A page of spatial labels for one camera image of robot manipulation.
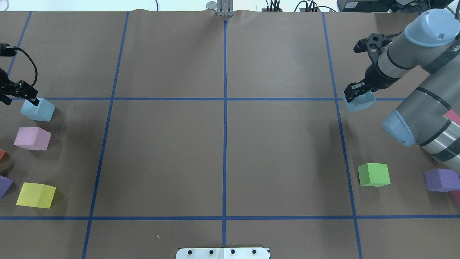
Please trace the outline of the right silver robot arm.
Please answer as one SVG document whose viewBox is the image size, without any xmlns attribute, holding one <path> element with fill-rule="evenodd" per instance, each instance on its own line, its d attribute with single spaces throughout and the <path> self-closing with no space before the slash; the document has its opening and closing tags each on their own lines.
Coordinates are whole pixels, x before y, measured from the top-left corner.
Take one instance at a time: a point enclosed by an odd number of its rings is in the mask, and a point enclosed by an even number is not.
<svg viewBox="0 0 460 259">
<path fill-rule="evenodd" d="M 384 120 L 384 130 L 404 146 L 419 145 L 458 173 L 460 127 L 446 116 L 459 101 L 459 17 L 444 9 L 421 13 L 396 34 L 370 34 L 354 46 L 371 60 L 364 78 L 350 83 L 343 101 L 350 112 L 372 105 L 374 93 L 419 66 L 428 77 Z"/>
</svg>

